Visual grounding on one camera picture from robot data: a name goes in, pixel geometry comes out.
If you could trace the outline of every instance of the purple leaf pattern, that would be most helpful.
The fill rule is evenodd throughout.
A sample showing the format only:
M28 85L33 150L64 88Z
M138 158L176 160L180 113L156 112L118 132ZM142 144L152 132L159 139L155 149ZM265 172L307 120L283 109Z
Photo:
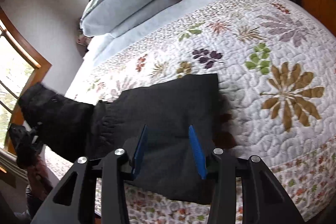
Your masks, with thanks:
M290 12L285 12L285 14L272 13L274 17L261 15L258 18L268 20L261 23L260 26L268 29L269 34L280 35L279 41L281 42L292 40L294 46L299 47L302 44L302 40L306 41L305 37L309 33L309 30L300 20L293 21L289 14Z
M210 69L214 65L215 62L223 63L222 61L219 61L223 54L221 52L217 51L209 51L207 49L199 49L199 50L193 50L192 54L193 59L198 59L198 62L200 64L205 64L205 69Z

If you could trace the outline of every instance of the quilt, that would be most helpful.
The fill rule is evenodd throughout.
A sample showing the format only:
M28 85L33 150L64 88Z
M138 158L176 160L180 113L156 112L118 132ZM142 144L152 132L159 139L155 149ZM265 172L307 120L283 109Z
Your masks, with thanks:
M259 155L307 221L336 189L336 40L281 0L219 0L112 56L82 83L77 101L113 102L122 91L217 73L234 137L230 153ZM210 206L125 185L131 223L206 223ZM99 186L96 208L99 210ZM237 181L237 223L242 222Z

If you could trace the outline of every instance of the black fabric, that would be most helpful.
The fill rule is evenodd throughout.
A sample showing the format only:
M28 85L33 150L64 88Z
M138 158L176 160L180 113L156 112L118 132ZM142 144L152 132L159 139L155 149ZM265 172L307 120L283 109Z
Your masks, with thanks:
M103 157L147 125L155 134L148 136L140 174L129 183L169 199L209 204L212 182L202 181L197 172L188 129L194 126L203 152L209 155L214 149L212 132L218 126L218 98L216 74L187 75L126 90L113 103L99 102L95 107L87 155Z
M217 75L210 74L126 90L114 102L100 101L94 108L39 84L23 94L19 105L30 126L43 123L38 135L64 158L69 158L70 150L75 159L104 157L138 136L146 125L151 133L141 171L130 183L169 199L209 204L212 182L201 180L197 172L188 133L193 125L203 152L211 153L213 132L219 126L218 99ZM89 131L84 130L88 123ZM82 140L86 140L85 153Z
M85 154L93 105L65 98L41 83L27 89L18 103L31 128L42 123L39 141L71 162Z
M24 126L12 123L8 129L9 137L13 143L16 152L16 164L21 169L36 164L36 155L39 155L43 148L43 143L34 137L36 130L33 128L30 132Z

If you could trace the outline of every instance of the blue gripper pad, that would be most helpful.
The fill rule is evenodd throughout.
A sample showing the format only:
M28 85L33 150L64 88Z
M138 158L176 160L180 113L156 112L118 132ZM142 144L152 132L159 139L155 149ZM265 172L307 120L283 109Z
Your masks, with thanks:
M199 175L202 179L206 179L207 167L205 162L205 155L202 151L201 145L197 138L195 129L193 126L189 126L189 141L193 149L194 159Z
M145 153L145 149L147 146L147 140L148 140L148 129L146 126L144 126L133 157L134 168L132 170L132 175L134 177L136 177L140 173L143 155Z

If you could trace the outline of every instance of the wooden window frame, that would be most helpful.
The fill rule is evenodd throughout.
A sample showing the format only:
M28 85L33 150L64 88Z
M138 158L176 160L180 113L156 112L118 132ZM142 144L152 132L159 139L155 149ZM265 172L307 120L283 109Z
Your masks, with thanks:
M45 75L47 74L48 70L51 67L51 64L42 56L40 55L29 43L27 40L24 39L24 37L19 33L19 31L14 27L14 25L11 23L9 18L6 16L2 8L0 7L0 20L5 25L6 30L10 33L12 38L17 42L18 46L11 43L11 45L16 49L16 51L28 62L29 58L27 58L24 51L34 60L37 62L37 64L34 64L34 71L28 78L28 81L23 88L21 94L30 86L36 84L37 82L41 82ZM21 112L20 107L16 103L10 123L16 123L22 125L24 122L24 118ZM11 142L11 139L9 138L9 135L6 135L5 138L5 147L4 150L8 151L9 153L12 153L15 155L15 150L13 147L13 144Z

